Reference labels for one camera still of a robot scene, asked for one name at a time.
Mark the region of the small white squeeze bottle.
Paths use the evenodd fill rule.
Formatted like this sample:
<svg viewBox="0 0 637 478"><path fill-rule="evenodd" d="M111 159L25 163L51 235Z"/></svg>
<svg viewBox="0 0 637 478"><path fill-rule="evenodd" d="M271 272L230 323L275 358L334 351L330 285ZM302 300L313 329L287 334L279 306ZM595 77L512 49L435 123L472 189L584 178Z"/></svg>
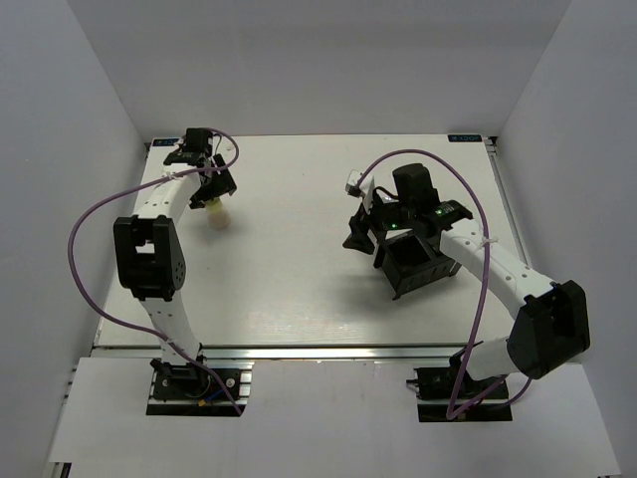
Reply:
<svg viewBox="0 0 637 478"><path fill-rule="evenodd" d="M205 203L208 223L215 229L224 229L230 225L231 217L220 198Z"/></svg>

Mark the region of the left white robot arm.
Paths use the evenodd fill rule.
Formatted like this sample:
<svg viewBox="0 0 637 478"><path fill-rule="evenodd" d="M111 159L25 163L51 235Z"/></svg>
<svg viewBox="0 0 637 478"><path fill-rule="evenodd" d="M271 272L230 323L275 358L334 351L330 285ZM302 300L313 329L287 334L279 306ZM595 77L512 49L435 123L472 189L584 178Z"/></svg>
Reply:
<svg viewBox="0 0 637 478"><path fill-rule="evenodd" d="M200 343L190 327L181 297L186 260L177 233L187 209L203 210L216 229L227 227L230 213L224 195L237 190L228 161L217 150L226 134L214 128L192 127L161 163L161 181L128 217L113 224L117 273L158 334L161 361L181 366L176 385L198 397L210 385L210 372L190 362L201 356Z"/></svg>

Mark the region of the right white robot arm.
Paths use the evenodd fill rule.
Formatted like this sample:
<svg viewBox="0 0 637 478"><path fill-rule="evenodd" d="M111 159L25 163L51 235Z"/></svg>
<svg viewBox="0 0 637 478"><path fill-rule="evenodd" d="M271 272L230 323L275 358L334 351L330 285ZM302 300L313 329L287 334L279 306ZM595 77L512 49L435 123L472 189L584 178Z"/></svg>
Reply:
<svg viewBox="0 0 637 478"><path fill-rule="evenodd" d="M464 268L513 319L506 337L474 346L469 360L451 369L457 394L473 396L498 375L540 379L589 349L586 296L576 282L557 283L488 241L469 209L440 199L424 165L401 166L392 176L394 194L359 171L350 173L345 191L360 206L344 248L374 256L379 266L390 262L398 295Z"/></svg>

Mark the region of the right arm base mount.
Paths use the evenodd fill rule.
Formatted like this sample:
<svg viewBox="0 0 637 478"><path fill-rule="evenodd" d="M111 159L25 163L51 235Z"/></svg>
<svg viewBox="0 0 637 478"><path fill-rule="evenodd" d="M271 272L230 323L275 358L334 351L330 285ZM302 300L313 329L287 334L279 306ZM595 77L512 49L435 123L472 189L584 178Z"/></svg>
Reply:
<svg viewBox="0 0 637 478"><path fill-rule="evenodd" d="M445 366L424 366L414 368L414 375L405 380L406 387L413 391L417 400L418 420L421 423L448 422L446 412L452 397L457 372L459 371L463 350L449 358ZM471 401L487 390L496 377L473 380L467 373L462 379L456 407ZM510 422L513 420L509 400L509 389L503 381L489 395L474 403L454 419L454 422Z"/></svg>

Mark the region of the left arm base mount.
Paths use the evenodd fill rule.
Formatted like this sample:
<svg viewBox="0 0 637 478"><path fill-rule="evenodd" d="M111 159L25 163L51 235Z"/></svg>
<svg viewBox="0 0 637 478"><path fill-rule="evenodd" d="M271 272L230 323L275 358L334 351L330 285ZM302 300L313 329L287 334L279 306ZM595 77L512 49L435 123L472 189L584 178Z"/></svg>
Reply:
<svg viewBox="0 0 637 478"><path fill-rule="evenodd" d="M171 365L153 358L150 366L153 375L145 411L148 416L238 417L232 401L245 410L246 369L214 368L217 380L192 363Z"/></svg>

